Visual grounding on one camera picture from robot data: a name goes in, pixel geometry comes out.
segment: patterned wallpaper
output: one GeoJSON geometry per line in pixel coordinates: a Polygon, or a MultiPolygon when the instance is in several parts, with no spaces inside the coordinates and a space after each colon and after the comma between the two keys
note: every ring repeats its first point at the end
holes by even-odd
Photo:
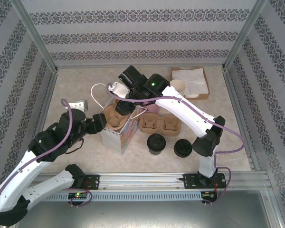
{"type": "Polygon", "coordinates": [[[56,64],[222,64],[256,0],[25,0],[56,64]]]}
{"type": "Polygon", "coordinates": [[[229,73],[285,220],[285,0],[267,2],[229,73]]]}
{"type": "Polygon", "coordinates": [[[0,182],[37,128],[50,72],[8,0],[0,0],[0,182]]]}

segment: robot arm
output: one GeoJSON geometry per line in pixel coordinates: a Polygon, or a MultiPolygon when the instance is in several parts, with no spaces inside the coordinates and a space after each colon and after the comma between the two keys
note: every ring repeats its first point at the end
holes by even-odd
{"type": "MultiPolygon", "coordinates": [[[[135,100],[156,98],[161,96],[180,98],[206,119],[222,126],[225,125],[225,119],[223,117],[219,116],[214,118],[213,116],[208,115],[207,113],[198,109],[187,99],[182,97],[174,89],[174,87],[170,86],[170,83],[159,74],[153,74],[149,79],[147,79],[133,66],[129,66],[122,74],[120,74],[119,79],[126,85],[127,89],[130,90],[130,92],[126,95],[119,94],[117,91],[126,91],[126,89],[121,88],[124,87],[122,84],[114,83],[109,90],[119,97],[135,100]]],[[[213,126],[212,124],[208,123],[208,121],[203,120],[183,102],[178,102],[172,99],[158,99],[155,101],[155,103],[181,119],[198,136],[192,147],[193,150],[199,154],[199,173],[206,178],[211,178],[217,170],[214,166],[214,153],[219,144],[222,129],[213,126]]],[[[132,103],[120,101],[116,106],[116,111],[121,115],[127,115],[131,113],[138,104],[143,105],[143,103],[140,102],[132,103]]]]}
{"type": "Polygon", "coordinates": [[[39,132],[28,146],[22,160],[7,179],[0,185],[0,189],[15,172],[19,172],[6,186],[0,195],[0,225],[11,226],[19,222],[37,203],[47,196],[66,188],[80,188],[85,174],[75,164],[68,165],[64,171],[55,177],[28,188],[36,176],[51,164],[58,156],[67,152],[76,142],[83,140],[86,134],[95,134],[105,128],[104,114],[93,115],[86,118],[84,112],[71,109],[73,125],[71,134],[64,144],[57,150],[29,164],[19,172],[19,168],[56,146],[66,135],[69,126],[68,112],[61,115],[58,123],[52,124],[48,129],[39,132]]]}

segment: box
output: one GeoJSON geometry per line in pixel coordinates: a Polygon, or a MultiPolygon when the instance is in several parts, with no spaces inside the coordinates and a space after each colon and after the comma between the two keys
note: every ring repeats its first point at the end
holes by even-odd
{"type": "MultiPolygon", "coordinates": [[[[194,68],[191,68],[191,69],[187,69],[187,70],[195,70],[195,69],[201,69],[202,67],[194,67],[194,68]]],[[[210,90],[209,90],[209,85],[208,85],[208,81],[207,81],[207,77],[206,77],[206,73],[205,73],[205,70],[204,68],[203,69],[203,73],[204,73],[204,77],[205,77],[205,81],[206,81],[206,85],[207,85],[207,88],[208,88],[208,92],[207,94],[200,94],[198,97],[186,97],[187,100],[206,100],[208,99],[209,95],[210,95],[210,90]]],[[[182,68],[180,67],[175,67],[175,68],[172,68],[171,69],[171,80],[172,80],[172,71],[174,70],[182,70],[182,68]]]]}
{"type": "MultiPolygon", "coordinates": [[[[112,105],[113,103],[114,99],[111,99],[105,107],[112,105]]],[[[129,118],[138,115],[142,111],[142,108],[136,107],[129,118]]],[[[139,117],[127,120],[125,125],[119,131],[109,129],[107,127],[104,128],[100,132],[103,144],[122,155],[138,129],[138,119],[139,117]]]]}

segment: white paper cup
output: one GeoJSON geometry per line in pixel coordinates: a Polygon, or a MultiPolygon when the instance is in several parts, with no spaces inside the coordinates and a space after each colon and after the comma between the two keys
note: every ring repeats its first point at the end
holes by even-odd
{"type": "Polygon", "coordinates": [[[178,80],[178,79],[174,79],[174,80],[170,81],[170,85],[173,86],[175,88],[175,90],[180,93],[180,95],[182,95],[182,96],[184,95],[186,85],[183,81],[178,80]]]}

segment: black cap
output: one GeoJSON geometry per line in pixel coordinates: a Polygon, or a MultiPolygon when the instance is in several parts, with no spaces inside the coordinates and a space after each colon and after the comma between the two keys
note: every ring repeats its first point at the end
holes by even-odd
{"type": "Polygon", "coordinates": [[[152,134],[147,140],[149,151],[153,155],[158,155],[166,146],[165,138],[160,134],[152,134]]]}
{"type": "Polygon", "coordinates": [[[177,156],[186,158],[192,152],[192,145],[188,140],[180,139],[174,145],[174,152],[177,156]]]}

